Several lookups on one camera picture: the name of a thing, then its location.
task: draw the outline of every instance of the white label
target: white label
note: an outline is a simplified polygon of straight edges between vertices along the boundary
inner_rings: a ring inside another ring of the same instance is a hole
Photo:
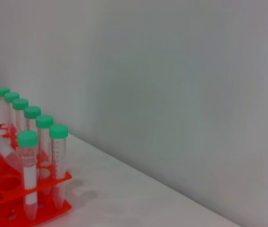
[[[25,189],[33,189],[37,186],[36,165],[24,167],[24,185]]]
[[[34,204],[37,203],[37,192],[26,195],[26,204]]]
[[[25,189],[33,189],[37,186],[36,165],[24,167],[24,185]],[[26,204],[34,204],[37,202],[37,192],[26,195]]]

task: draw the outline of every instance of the centrifuge tube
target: centrifuge tube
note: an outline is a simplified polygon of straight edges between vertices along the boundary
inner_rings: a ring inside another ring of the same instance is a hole
[[[52,141],[52,177],[62,179],[66,176],[66,138],[68,127],[63,124],[50,127]],[[65,197],[65,182],[53,186],[53,201],[57,209],[61,209]]]
[[[53,124],[54,118],[50,115],[40,115],[36,117],[36,127],[38,128],[39,173],[41,180],[51,177],[52,144],[49,128]],[[50,189],[50,187],[44,189],[44,194],[49,194]]]
[[[17,92],[9,92],[5,94],[5,101],[7,103],[7,109],[8,109],[8,127],[9,127],[9,133],[10,133],[10,143],[14,144],[15,136],[16,136],[16,119],[15,119],[15,110],[13,109],[13,100],[19,98],[19,93]]]
[[[17,143],[23,164],[23,186],[30,190],[37,186],[36,153],[38,136],[35,131],[22,131],[17,135]],[[35,220],[38,208],[37,192],[25,196],[24,210],[29,220]]]
[[[5,102],[5,94],[10,92],[8,87],[0,87],[0,123],[8,126],[8,110]]]
[[[36,117],[41,115],[41,109],[38,106],[29,106],[25,109],[26,130],[37,132]]]
[[[14,99],[13,109],[16,114],[16,133],[26,130],[26,120],[24,109],[29,106],[29,102],[25,98]]]

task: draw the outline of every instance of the clear plastic tube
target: clear plastic tube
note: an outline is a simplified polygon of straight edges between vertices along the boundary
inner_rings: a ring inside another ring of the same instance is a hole
[[[36,178],[36,152],[37,146],[32,148],[19,148],[23,163],[23,182],[26,190],[37,186]],[[29,220],[35,220],[37,213],[37,192],[25,196],[24,209]]]
[[[40,179],[47,179],[51,176],[49,167],[52,164],[52,144],[49,129],[38,129],[38,154],[40,166],[47,167],[40,169]],[[49,194],[50,189],[50,187],[44,189],[44,194]]]
[[[5,97],[0,97],[0,123],[8,125],[8,112]]]
[[[8,120],[8,126],[9,126],[9,133],[11,138],[11,144],[13,143],[13,138],[16,137],[16,114],[15,110],[13,109],[12,103],[7,103],[8,113],[9,113],[9,120]]]
[[[52,176],[62,179],[66,176],[66,139],[52,139]],[[53,186],[55,207],[61,209],[65,198],[65,182]]]
[[[16,131],[20,133],[21,131],[26,130],[26,119],[25,113],[23,110],[15,110],[16,112]]]
[[[8,126],[8,112],[5,95],[10,92],[8,87],[0,87],[0,123]]]
[[[27,119],[25,118],[26,121],[26,130],[33,130],[37,132],[37,127],[36,127],[36,120],[35,119]]]

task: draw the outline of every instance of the red tube rack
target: red tube rack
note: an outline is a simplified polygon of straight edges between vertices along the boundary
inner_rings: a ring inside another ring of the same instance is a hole
[[[51,177],[38,180],[37,187],[24,190],[22,175],[14,170],[0,156],[0,226],[1,227],[30,227],[50,220],[71,209],[71,205],[64,201],[62,209],[56,209],[52,199],[52,192],[44,195],[43,189],[71,179],[67,172],[66,177],[54,180]],[[23,197],[32,192],[38,193],[38,211],[36,220],[29,221],[23,208]]]

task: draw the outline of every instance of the translucent tube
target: translucent tube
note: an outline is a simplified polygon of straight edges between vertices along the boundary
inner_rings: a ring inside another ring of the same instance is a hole
[[[5,102],[5,94],[10,92],[8,87],[0,87],[0,123],[8,125],[8,111]]]
[[[8,125],[8,112],[4,97],[0,97],[0,123],[5,126]]]
[[[8,127],[10,133],[11,145],[16,145],[16,116],[15,110],[13,109],[13,101],[19,98],[19,93],[9,92],[5,94],[5,102],[8,110]]]
[[[35,119],[25,119],[26,122],[26,130],[32,130],[37,132],[37,127],[36,127],[36,120]]]
[[[40,115],[36,117],[36,127],[38,128],[38,154],[40,179],[51,177],[52,164],[52,142],[49,128],[54,124],[54,118],[50,115]],[[44,194],[49,194],[50,187],[43,190]]]
[[[8,120],[8,127],[9,127],[9,133],[10,133],[10,139],[11,139],[11,145],[15,143],[15,137],[16,137],[16,114],[15,110],[13,109],[12,103],[7,103],[8,107],[8,113],[9,113],[9,120]]]
[[[66,139],[52,139],[53,178],[66,176]],[[53,186],[55,207],[61,209],[65,198],[65,182]]]
[[[68,128],[65,125],[52,125],[50,137],[52,141],[52,177],[62,179],[66,176],[66,137]],[[61,209],[65,198],[65,182],[53,186],[53,201],[57,209]]]
[[[38,154],[41,167],[40,179],[47,179],[51,176],[49,167],[52,164],[52,144],[49,129],[38,129]],[[44,189],[44,194],[49,194],[50,189]]]
[[[17,135],[17,142],[23,164],[23,186],[30,190],[37,186],[36,178],[36,153],[37,133],[35,131],[23,131]],[[35,220],[38,209],[37,192],[25,196],[24,210],[29,220]]]
[[[24,109],[29,106],[29,102],[25,98],[18,98],[13,100],[13,109],[16,117],[16,133],[26,130],[26,120]]]
[[[23,110],[15,110],[16,112],[16,131],[20,133],[26,130],[26,119]]]
[[[38,106],[29,106],[25,108],[25,121],[26,121],[26,130],[32,130],[37,133],[36,127],[36,117],[41,115],[41,109]],[[37,179],[39,178],[39,168],[36,169],[37,171]]]

